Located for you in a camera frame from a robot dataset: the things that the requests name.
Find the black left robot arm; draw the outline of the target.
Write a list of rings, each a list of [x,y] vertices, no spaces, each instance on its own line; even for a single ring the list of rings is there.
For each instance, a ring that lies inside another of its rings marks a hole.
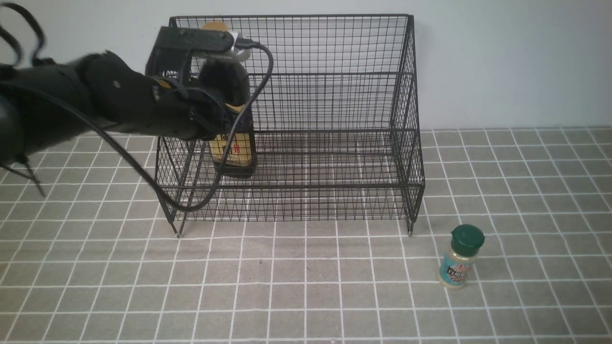
[[[9,165],[95,127],[110,132],[212,140],[238,114],[198,82],[133,71],[116,54],[67,64],[1,69],[1,163]]]

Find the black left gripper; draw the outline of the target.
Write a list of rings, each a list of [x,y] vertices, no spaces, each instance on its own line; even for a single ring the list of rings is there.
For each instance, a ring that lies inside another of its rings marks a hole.
[[[180,140],[212,140],[231,132],[231,114],[221,95],[197,78],[186,84],[175,78],[146,76],[152,109],[146,113],[144,135]]]

